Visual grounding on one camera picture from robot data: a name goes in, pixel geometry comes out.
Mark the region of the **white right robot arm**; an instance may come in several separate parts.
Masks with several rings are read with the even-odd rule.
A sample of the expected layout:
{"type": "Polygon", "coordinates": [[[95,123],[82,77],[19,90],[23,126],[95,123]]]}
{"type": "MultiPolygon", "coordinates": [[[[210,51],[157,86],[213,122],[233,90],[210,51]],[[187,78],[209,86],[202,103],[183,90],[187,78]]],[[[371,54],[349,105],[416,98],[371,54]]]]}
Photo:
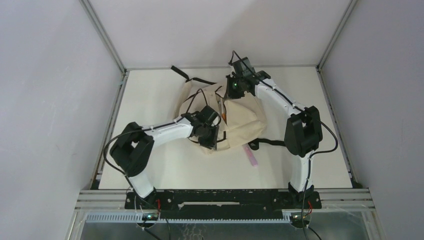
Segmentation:
{"type": "Polygon", "coordinates": [[[320,112],[315,106],[306,107],[289,97],[267,72],[255,71],[247,57],[230,60],[228,64],[232,68],[231,74],[226,77],[226,96],[229,99],[240,99],[250,93],[266,103],[274,104],[286,115],[283,143],[296,157],[288,183],[289,203],[295,208],[302,208],[314,192],[311,180],[314,156],[336,151],[339,147],[336,134],[321,121],[320,112]],[[319,150],[323,128],[334,138],[335,146],[332,149],[319,150]]]}

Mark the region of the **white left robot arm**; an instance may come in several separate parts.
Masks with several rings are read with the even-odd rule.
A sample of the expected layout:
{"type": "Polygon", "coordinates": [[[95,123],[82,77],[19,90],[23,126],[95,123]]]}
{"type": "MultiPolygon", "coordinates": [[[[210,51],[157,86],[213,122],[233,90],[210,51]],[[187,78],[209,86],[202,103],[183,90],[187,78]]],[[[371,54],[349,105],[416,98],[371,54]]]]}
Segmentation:
{"type": "Polygon", "coordinates": [[[186,112],[169,122],[140,126],[126,125],[122,133],[109,140],[102,149],[104,161],[120,172],[137,195],[137,202],[149,209],[156,203],[155,187],[145,169],[154,148],[178,139],[196,138],[200,147],[216,150],[222,117],[210,106],[186,112]]]}

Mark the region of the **pink highlighter pen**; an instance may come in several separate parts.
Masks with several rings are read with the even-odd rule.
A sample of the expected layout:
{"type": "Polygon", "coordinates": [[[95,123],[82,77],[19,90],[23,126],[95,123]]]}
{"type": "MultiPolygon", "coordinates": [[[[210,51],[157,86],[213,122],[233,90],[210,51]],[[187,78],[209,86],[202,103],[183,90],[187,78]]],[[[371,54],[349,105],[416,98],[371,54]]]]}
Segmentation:
{"type": "Polygon", "coordinates": [[[250,164],[251,164],[253,167],[256,167],[256,166],[258,165],[258,162],[257,162],[257,160],[256,160],[256,158],[255,158],[255,156],[254,156],[254,154],[253,154],[253,152],[252,152],[251,148],[249,147],[249,145],[248,145],[248,144],[244,144],[244,145],[243,145],[243,149],[244,149],[244,151],[245,151],[245,153],[246,153],[246,156],[247,156],[247,158],[248,158],[248,160],[249,160],[250,164]]]}

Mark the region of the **orange capped white marker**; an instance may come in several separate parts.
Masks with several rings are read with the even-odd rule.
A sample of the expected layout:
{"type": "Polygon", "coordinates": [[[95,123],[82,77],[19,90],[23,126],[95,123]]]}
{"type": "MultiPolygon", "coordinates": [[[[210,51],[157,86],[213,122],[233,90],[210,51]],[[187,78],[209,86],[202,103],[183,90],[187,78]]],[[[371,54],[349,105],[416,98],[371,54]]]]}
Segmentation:
{"type": "Polygon", "coordinates": [[[226,120],[226,107],[225,107],[224,101],[219,100],[217,103],[218,103],[220,116],[221,116],[222,120],[226,123],[227,122],[227,120],[226,120]]]}

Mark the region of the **beige canvas backpack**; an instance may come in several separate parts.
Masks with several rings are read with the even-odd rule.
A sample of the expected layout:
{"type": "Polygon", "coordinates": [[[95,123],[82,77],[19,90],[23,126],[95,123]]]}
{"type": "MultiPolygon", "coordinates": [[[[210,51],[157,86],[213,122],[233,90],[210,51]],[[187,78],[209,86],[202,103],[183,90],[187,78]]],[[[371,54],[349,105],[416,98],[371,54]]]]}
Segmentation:
{"type": "Polygon", "coordinates": [[[211,155],[231,148],[241,147],[245,144],[248,144],[253,151],[258,150],[261,143],[281,147],[286,145],[282,140],[271,140],[261,137],[267,128],[267,118],[263,105],[257,97],[247,93],[239,99],[228,99],[226,98],[226,80],[213,82],[197,77],[190,78],[185,72],[175,66],[172,66],[171,70],[185,79],[175,108],[175,117],[179,117],[186,112],[200,111],[206,105],[209,105],[220,114],[218,101],[224,101],[226,122],[221,118],[216,150],[202,147],[196,142],[196,137],[189,137],[189,141],[205,154],[211,155]]]}

